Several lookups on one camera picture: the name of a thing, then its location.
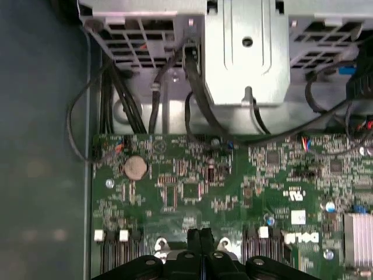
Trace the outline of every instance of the heatsink fins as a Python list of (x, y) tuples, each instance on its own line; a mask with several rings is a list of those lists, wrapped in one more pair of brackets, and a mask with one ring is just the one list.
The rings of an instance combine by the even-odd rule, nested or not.
[(373, 267), (373, 216), (346, 214), (343, 219), (345, 264), (354, 268)]

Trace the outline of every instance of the mounting hole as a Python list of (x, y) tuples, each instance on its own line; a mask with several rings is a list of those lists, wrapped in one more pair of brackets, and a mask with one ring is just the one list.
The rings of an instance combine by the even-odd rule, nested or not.
[(242, 45), (245, 47), (245, 48), (249, 48), (252, 46), (252, 39), (250, 37), (245, 37), (242, 39)]

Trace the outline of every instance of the white label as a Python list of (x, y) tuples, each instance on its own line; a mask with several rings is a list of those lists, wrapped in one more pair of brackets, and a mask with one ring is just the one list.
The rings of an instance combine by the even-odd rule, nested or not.
[(269, 237), (268, 227), (267, 226), (259, 227), (258, 235), (259, 235), (259, 238), (268, 238)]
[(291, 224), (292, 225), (305, 225), (305, 210), (292, 210), (291, 211)]
[(301, 191), (289, 191), (289, 197), (291, 201), (303, 201)]
[(303, 201), (305, 191), (283, 191), (284, 197), (289, 197), (290, 201)]
[(293, 244), (293, 243), (319, 243), (319, 233), (318, 232), (312, 232), (312, 233), (301, 233), (301, 232), (295, 232), (295, 233), (287, 233), (285, 234), (285, 243), (286, 244)]

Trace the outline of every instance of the cable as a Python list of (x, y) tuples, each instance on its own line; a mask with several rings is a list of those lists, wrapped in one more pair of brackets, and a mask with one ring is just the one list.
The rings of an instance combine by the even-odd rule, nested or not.
[(358, 143), (353, 145), (350, 149), (346, 149), (346, 150), (343, 150), (341, 152), (337, 152), (337, 153), (317, 153), (317, 152), (315, 152), (313, 150), (310, 150), (310, 149), (308, 150), (308, 152), (315, 155), (315, 156), (322, 156), (322, 157), (333, 157), (333, 156), (345, 155), (347, 153), (350, 153), (350, 152), (353, 152), (353, 151), (356, 151), (356, 150), (360, 149), (360, 147), (365, 145), (365, 141), (368, 140), (369, 138), (371, 138), (372, 136), (373, 136), (373, 129), (369, 130), (369, 132), (366, 133), (363, 136), (363, 138)]
[(228, 134), (225, 128), (221, 126), (213, 112), (211, 111), (209, 101), (207, 99), (205, 88), (202, 80), (199, 77), (196, 63), (193, 56), (187, 54), (185, 57), (185, 72), (189, 79), (197, 105), (207, 120), (208, 124), (223, 138), (230, 139), (231, 135)]
[(104, 134), (106, 131), (106, 95), (104, 94), (104, 78), (101, 81), (101, 95), (100, 95), (100, 120), (98, 122), (98, 131)]
[(107, 131), (108, 134), (114, 133), (114, 124), (112, 119), (112, 80), (110, 77), (110, 73), (104, 72), (102, 75), (102, 82), (101, 82), (101, 96), (103, 96), (103, 110), (100, 110), (103, 115), (104, 121), (104, 129), (100, 128), (100, 133), (105, 133)]
[(254, 111), (254, 116), (255, 116), (256, 122), (261, 127), (261, 129), (264, 131), (264, 133), (269, 135), (270, 131), (267, 129), (266, 125), (263, 122), (261, 112), (259, 111), (259, 107), (256, 105), (256, 99), (255, 98), (252, 98), (252, 105), (253, 105), (253, 111)]
[(158, 117), (158, 112), (159, 112), (159, 104), (160, 104), (160, 96), (161, 96), (160, 90), (161, 90), (162, 77), (182, 57), (182, 48), (186, 40), (187, 39), (184, 39), (182, 41), (181, 46), (176, 50), (175, 54), (166, 62), (166, 64), (161, 68), (161, 70), (158, 71), (157, 76), (154, 79), (154, 82), (152, 85), (153, 98), (152, 98), (152, 112), (150, 114), (150, 120), (149, 120), (149, 134), (154, 134), (154, 131), (156, 129), (157, 117)]
[(117, 72), (115, 71), (114, 67), (111, 67), (110, 69), (111, 72), (111, 77), (112, 77), (112, 82), (114, 84), (115, 89), (117, 90), (119, 99), (122, 103), (123, 106), (123, 112), (126, 114), (129, 125), (131, 126), (133, 133), (135, 134), (141, 134), (143, 133), (140, 128), (140, 124), (136, 121), (136, 118), (133, 114), (133, 111), (131, 110), (129, 104), (128, 104), (128, 99), (125, 98), (125, 92), (124, 92), (124, 87), (123, 84), (120, 81), (119, 76), (117, 75)]
[(108, 127), (107, 127), (107, 132), (109, 134), (114, 134), (114, 122), (112, 119), (112, 101), (113, 101), (113, 90), (112, 90), (112, 81), (110, 79), (110, 84), (107, 85), (107, 101), (106, 101), (106, 119), (108, 121)]
[(192, 142), (201, 144), (202, 146), (205, 146), (208, 149), (213, 149), (213, 150), (224, 149), (224, 147), (221, 147), (221, 146), (216, 147), (216, 146), (211, 145), (210, 143), (206, 143), (206, 142), (202, 142), (202, 141), (198, 140), (198, 138), (191, 131), (190, 122), (191, 122), (191, 97), (192, 97), (192, 95), (193, 95), (193, 92), (190, 92), (187, 95), (187, 97), (185, 99), (185, 104), (184, 104), (184, 112), (185, 112), (184, 120), (185, 120), (185, 129), (186, 129), (187, 137)]
[(72, 132), (71, 115), (72, 115), (72, 112), (73, 112), (73, 109), (75, 107), (76, 102), (78, 102), (78, 100), (87, 92), (87, 89), (90, 88), (111, 65), (112, 65), (112, 61), (107, 61), (98, 70), (97, 75), (95, 77), (91, 78), (91, 80), (83, 87), (83, 89), (81, 89), (81, 91), (71, 100), (71, 103), (68, 106), (68, 110), (67, 110), (67, 114), (66, 114), (66, 130), (67, 130), (67, 133), (68, 133), (69, 143), (70, 143), (70, 146), (73, 149), (74, 153), (76, 154), (76, 156), (79, 159), (84, 160), (86, 163), (91, 163), (91, 164), (103, 163), (107, 159), (113, 157), (113, 155), (115, 155), (115, 151), (113, 151), (114, 154), (113, 154), (113, 152), (108, 152), (104, 157), (102, 157), (99, 160), (89, 159), (88, 157), (86, 158), (80, 152), (78, 146), (76, 145), (76, 142), (75, 142), (75, 139), (74, 139), (74, 136), (73, 136), (73, 132)]
[(315, 73), (309, 79), (308, 83), (305, 86), (305, 90), (304, 90), (305, 99), (306, 99), (308, 105), (312, 108), (312, 110), (315, 113), (324, 113), (326, 111), (324, 108), (322, 108), (319, 104), (316, 103), (314, 97), (312, 96), (311, 87), (312, 87), (312, 84), (314, 82), (316, 82), (317, 77), (320, 74), (325, 73), (326, 71), (334, 70), (335, 68), (338, 68), (338, 67), (351, 67), (351, 66), (354, 66), (355, 63), (356, 63), (355, 61), (340, 61), (340, 62), (334, 63), (332, 65), (329, 65), (327, 67), (322, 68), (320, 71)]
[[(191, 116), (190, 116), (191, 112), (190, 112), (190, 105), (189, 105), (191, 95), (192, 94), (190, 93), (188, 95), (189, 98), (187, 98), (186, 101), (185, 101), (186, 103), (188, 103), (188, 105), (185, 104), (185, 128), (186, 128), (186, 131), (187, 131), (188, 135), (192, 135), (191, 130), (190, 130), (190, 126), (189, 126), (189, 122), (190, 122), (190, 119), (191, 119)], [(306, 130), (307, 128), (309, 128), (309, 127), (311, 127), (311, 126), (313, 126), (313, 125), (315, 125), (319, 122), (323, 122), (325, 119), (331, 117), (335, 112), (342, 109), (344, 106), (350, 104), (350, 102), (351, 101), (349, 101), (349, 100), (342, 101), (341, 103), (335, 105), (329, 111), (327, 111), (324, 114), (318, 116), (317, 118), (314, 118), (311, 121), (306, 122), (303, 125), (300, 125), (299, 127), (295, 127), (291, 130), (282, 132), (282, 133), (277, 134), (277, 135), (267, 136), (266, 138), (262, 138), (262, 139), (259, 139), (259, 140), (242, 143), (242, 142), (238, 142), (237, 140), (232, 138), (232, 136), (229, 135), (229, 134), (228, 135), (220, 134), (220, 136), (223, 137), (226, 141), (230, 141), (230, 142), (232, 142), (236, 145), (243, 145), (243, 146), (261, 146), (261, 145), (265, 145), (265, 144), (268, 144), (268, 143), (281, 141), (286, 137), (297, 135), (297, 134), (303, 132), (304, 130)]]
[(353, 103), (349, 104), (349, 106), (347, 107), (347, 110), (346, 110), (346, 117), (345, 117), (345, 120), (344, 120), (344, 123), (345, 123), (345, 126), (344, 126), (344, 129), (346, 131), (346, 135), (347, 135), (347, 138), (350, 140), (350, 141), (354, 141), (354, 136), (351, 135), (350, 133), (350, 120), (351, 120), (351, 115), (352, 115), (352, 111), (353, 111)]
[(135, 118), (135, 120), (138, 124), (139, 129), (140, 129), (140, 133), (146, 134), (147, 133), (146, 128), (145, 128), (144, 123), (141, 119), (140, 112), (138, 110), (138, 107), (137, 107), (137, 104), (136, 104), (135, 100), (133, 99), (131, 91), (127, 87), (126, 83), (122, 82), (119, 69), (114, 66), (114, 71), (115, 71), (116, 77), (118, 79), (118, 85), (121, 87), (122, 92), (124, 93), (124, 98), (126, 99), (129, 107), (132, 110), (133, 116), (134, 116), (134, 118)]

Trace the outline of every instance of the sticker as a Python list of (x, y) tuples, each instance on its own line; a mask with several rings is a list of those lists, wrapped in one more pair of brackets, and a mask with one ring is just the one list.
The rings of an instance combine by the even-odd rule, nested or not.
[(305, 210), (292, 210), (291, 211), (291, 224), (292, 225), (305, 225)]

